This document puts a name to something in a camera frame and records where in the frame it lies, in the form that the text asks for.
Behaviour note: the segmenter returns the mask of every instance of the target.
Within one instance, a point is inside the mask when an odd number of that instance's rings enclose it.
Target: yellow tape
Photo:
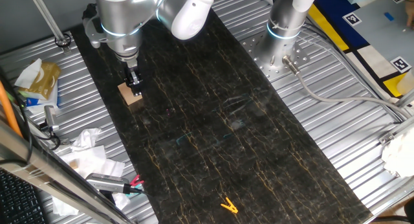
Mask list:
[[[384,85],[389,89],[391,94],[393,94],[395,97],[400,97],[401,96],[401,94],[397,90],[397,85],[406,74],[407,73],[398,75],[398,76],[396,76],[392,79],[388,79],[384,82]]]
[[[341,50],[349,49],[348,45],[342,40],[342,38],[336,33],[331,24],[326,20],[322,13],[312,5],[309,10],[309,15],[315,20],[315,22],[322,28],[322,30],[330,37],[331,40],[337,44]]]

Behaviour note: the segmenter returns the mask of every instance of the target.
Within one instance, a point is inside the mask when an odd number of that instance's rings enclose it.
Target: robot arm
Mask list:
[[[136,58],[144,26],[154,16],[178,39],[194,37],[204,26],[214,0],[96,0],[103,34],[84,18],[83,25],[93,47],[107,43],[116,57],[126,62],[125,81],[133,94],[140,95]]]

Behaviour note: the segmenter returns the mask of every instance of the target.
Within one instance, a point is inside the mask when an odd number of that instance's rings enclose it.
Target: slotted aluminum platform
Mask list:
[[[234,37],[249,50],[252,39],[265,33],[271,5],[265,0],[215,0],[213,9]],[[333,50],[312,32],[300,37]],[[303,79],[318,95],[331,98],[372,96],[352,73],[327,50],[298,40],[309,56],[300,67]],[[414,191],[414,179],[396,178],[384,170],[378,138],[396,120],[382,106],[370,102],[324,103],[309,97],[287,69],[263,71],[274,89],[339,171],[361,202],[374,214]]]
[[[21,71],[32,60],[41,58],[47,62],[57,63],[61,68],[58,80],[58,93],[61,99],[58,113],[60,130],[56,132],[57,135],[73,142],[82,130],[101,128],[102,132],[96,145],[105,146],[108,159],[125,163],[123,177],[131,181],[136,176],[136,172],[74,41],[71,43],[71,50],[70,54],[64,54],[62,49],[55,45],[54,38],[50,38],[0,56],[0,66],[14,84]],[[30,117],[36,123],[41,123],[45,119],[44,113]],[[51,224],[97,223],[81,212],[77,216],[61,217],[53,214],[51,196],[46,192],[41,192],[40,195]],[[145,195],[134,195],[129,198],[131,203],[123,211],[130,219],[145,224],[158,223],[154,210]]]
[[[265,31],[271,6],[264,0],[215,0],[213,9],[243,43]],[[304,33],[300,37],[318,42]],[[317,45],[302,40],[298,43],[310,58],[309,64],[301,67],[301,73],[314,92],[326,97],[371,96],[370,88],[356,79],[349,65],[342,65]],[[85,128],[102,128],[103,133],[96,144],[105,146],[108,158],[125,162],[124,175],[131,180],[135,171],[76,42],[72,42],[71,49],[71,54],[64,55],[51,38],[0,56],[0,65],[14,81],[36,58],[56,62],[62,68],[59,80],[62,113],[58,116],[61,130],[58,135],[73,141]],[[368,102],[318,102],[309,98],[289,71],[281,70],[270,79],[286,105],[374,215],[414,190],[414,179],[395,178],[383,169],[378,138],[395,127],[395,119],[381,106]],[[44,120],[43,113],[31,117],[36,122]],[[52,213],[50,196],[43,192],[42,197],[51,223],[94,222],[83,214],[59,217]],[[158,223],[146,196],[131,197],[131,204],[123,211],[141,223]]]

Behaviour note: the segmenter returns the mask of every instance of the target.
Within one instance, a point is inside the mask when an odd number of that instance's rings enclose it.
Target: clothespin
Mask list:
[[[131,181],[130,185],[132,187],[135,187],[136,185],[140,185],[144,182],[144,181],[139,181],[139,180],[140,180],[140,175],[136,175],[135,178]]]
[[[238,213],[239,211],[237,210],[237,208],[233,205],[233,203],[227,197],[226,197],[226,200],[230,205],[228,205],[228,206],[224,205],[224,204],[220,204],[220,205],[224,208],[227,208],[228,210],[230,210],[234,214]]]

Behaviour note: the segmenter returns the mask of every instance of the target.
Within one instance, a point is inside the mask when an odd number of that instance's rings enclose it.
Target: blue tape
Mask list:
[[[391,14],[389,14],[388,12],[384,13],[384,15],[388,18],[388,20],[393,21],[394,17],[391,16]]]

